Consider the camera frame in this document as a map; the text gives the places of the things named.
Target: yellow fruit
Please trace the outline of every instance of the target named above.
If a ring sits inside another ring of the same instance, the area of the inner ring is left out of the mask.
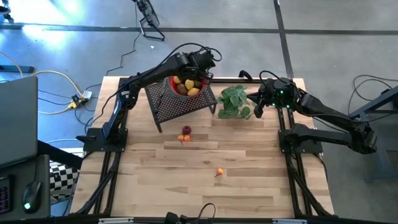
[[[199,89],[198,88],[192,88],[188,91],[188,96],[193,96],[199,93]]]
[[[192,89],[193,88],[193,86],[194,86],[194,82],[192,81],[192,80],[186,80],[185,81],[185,87],[187,88],[187,89]]]
[[[174,78],[173,78],[173,81],[174,81],[176,84],[181,83],[181,80],[180,80],[178,77],[174,77]]]

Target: green plant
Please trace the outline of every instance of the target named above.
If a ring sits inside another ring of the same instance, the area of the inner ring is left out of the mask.
[[[218,98],[220,103],[224,104],[224,109],[218,112],[219,119],[228,119],[231,116],[235,118],[249,119],[252,115],[251,110],[248,106],[248,97],[244,92],[247,89],[246,86],[237,85],[230,86],[221,92],[222,96]]]

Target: butcher block tabletop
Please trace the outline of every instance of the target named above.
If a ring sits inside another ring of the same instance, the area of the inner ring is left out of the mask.
[[[95,117],[106,99],[118,89],[120,77],[104,77]],[[295,78],[299,88],[304,81]],[[216,97],[232,83],[212,83]],[[247,86],[254,93],[259,84]],[[114,98],[104,115],[93,125],[102,127],[114,108]],[[275,108],[264,108],[261,119],[218,119],[208,108],[164,122],[159,133],[146,93],[140,91],[135,107],[129,111],[126,150],[122,153],[111,215],[113,217],[165,217],[167,212],[197,217],[206,203],[216,205],[221,218],[294,217],[285,157],[280,152]],[[313,127],[312,118],[294,113],[295,122]],[[192,127],[192,142],[181,144],[177,136],[183,126]],[[71,212],[89,199],[100,179],[103,152],[94,152],[84,161],[77,182]],[[314,196],[333,213],[328,183],[321,162],[312,154],[302,154],[307,184]],[[217,168],[223,175],[215,177]],[[101,211],[108,197],[105,188]],[[297,192],[304,210],[302,193]],[[207,208],[203,216],[211,216]]]

